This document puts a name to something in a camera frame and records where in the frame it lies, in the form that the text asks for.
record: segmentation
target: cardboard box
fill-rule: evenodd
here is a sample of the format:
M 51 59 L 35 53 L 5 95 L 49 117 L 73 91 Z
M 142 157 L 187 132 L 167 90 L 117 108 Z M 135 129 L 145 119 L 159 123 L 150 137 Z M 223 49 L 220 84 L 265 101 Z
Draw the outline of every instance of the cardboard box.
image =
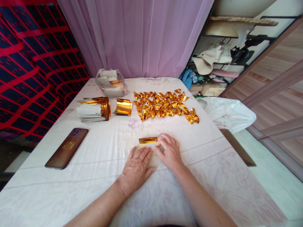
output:
M 203 96 L 215 96 L 218 97 L 224 90 L 226 84 L 219 83 L 207 83 L 203 85 L 201 94 Z
M 220 131 L 247 166 L 257 166 L 253 159 L 248 155 L 248 153 L 244 150 L 241 144 L 237 141 L 237 139 L 233 136 L 233 134 L 231 134 L 228 129 L 220 129 Z
M 193 84 L 192 88 L 189 91 L 193 96 L 196 96 L 199 93 L 199 91 L 202 91 L 202 85 L 201 84 Z

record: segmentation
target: blue cloth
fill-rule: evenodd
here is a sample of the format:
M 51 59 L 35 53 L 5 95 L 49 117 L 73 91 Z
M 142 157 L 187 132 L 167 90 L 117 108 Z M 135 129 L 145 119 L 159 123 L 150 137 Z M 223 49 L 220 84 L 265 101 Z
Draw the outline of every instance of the blue cloth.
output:
M 198 81 L 198 76 L 192 71 L 192 69 L 187 69 L 182 76 L 179 76 L 179 79 L 185 84 L 188 90 L 192 88 L 192 83 L 196 83 Z

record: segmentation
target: smartphone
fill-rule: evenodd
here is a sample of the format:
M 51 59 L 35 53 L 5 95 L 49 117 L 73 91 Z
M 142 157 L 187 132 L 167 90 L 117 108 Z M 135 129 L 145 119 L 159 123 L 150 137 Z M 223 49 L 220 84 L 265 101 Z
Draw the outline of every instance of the smartphone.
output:
M 87 129 L 74 128 L 45 164 L 45 167 L 54 169 L 66 168 L 87 133 Z

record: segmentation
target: red patterned fabric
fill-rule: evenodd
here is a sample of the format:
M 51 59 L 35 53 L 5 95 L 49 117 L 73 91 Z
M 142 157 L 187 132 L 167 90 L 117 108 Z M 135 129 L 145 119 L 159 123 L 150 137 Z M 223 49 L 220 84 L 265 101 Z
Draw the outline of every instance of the red patterned fabric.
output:
M 56 1 L 1 1 L 0 14 L 0 137 L 38 142 L 89 75 Z

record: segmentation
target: finger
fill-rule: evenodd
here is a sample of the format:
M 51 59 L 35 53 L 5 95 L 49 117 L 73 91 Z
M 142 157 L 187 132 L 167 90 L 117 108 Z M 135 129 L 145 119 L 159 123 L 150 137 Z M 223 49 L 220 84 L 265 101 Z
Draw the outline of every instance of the finger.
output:
M 179 144 L 178 140 L 175 139 L 175 141 L 176 141 L 176 145 L 177 145 L 178 147 L 180 147 L 180 144 Z
M 145 159 L 147 153 L 150 152 L 150 151 L 151 151 L 151 148 L 150 148 L 150 147 L 149 147 L 149 148 L 146 148 L 145 150 L 143 150 L 142 153 L 141 153 L 141 155 L 140 155 L 140 157 L 139 157 L 139 159 L 140 159 L 141 161 L 143 161 L 143 160 Z
M 134 156 L 134 152 L 135 152 L 136 148 L 137 148 L 137 146 L 134 146 L 132 148 L 132 150 L 130 151 L 130 153 L 128 155 L 128 158 L 127 158 L 128 160 L 131 159 Z
M 157 143 L 157 147 L 159 147 L 160 145 L 162 145 L 164 147 L 164 149 L 167 149 L 169 146 L 167 141 L 165 141 L 165 140 L 159 140 Z
M 145 148 L 146 148 L 146 147 L 140 148 L 140 149 L 135 153 L 134 158 L 138 158 L 138 157 L 141 155 L 142 151 L 144 151 Z
M 162 151 L 158 147 L 155 147 L 155 152 L 158 155 L 158 157 L 161 160 L 161 162 L 163 162 L 162 160 L 164 160 L 165 155 L 162 153 Z
M 175 138 L 172 138 L 172 139 L 173 139 L 174 143 L 179 147 L 180 146 L 179 142 Z
M 160 134 L 168 143 L 172 143 L 172 137 L 167 134 Z
M 155 167 L 149 167 L 146 171 L 145 171 L 145 180 L 147 180 L 149 178 L 149 176 L 155 171 Z
M 150 149 L 148 151 L 148 153 L 146 154 L 145 159 L 143 160 L 143 163 L 144 163 L 145 166 L 148 166 L 148 163 L 151 160 L 151 158 L 152 158 L 152 149 Z

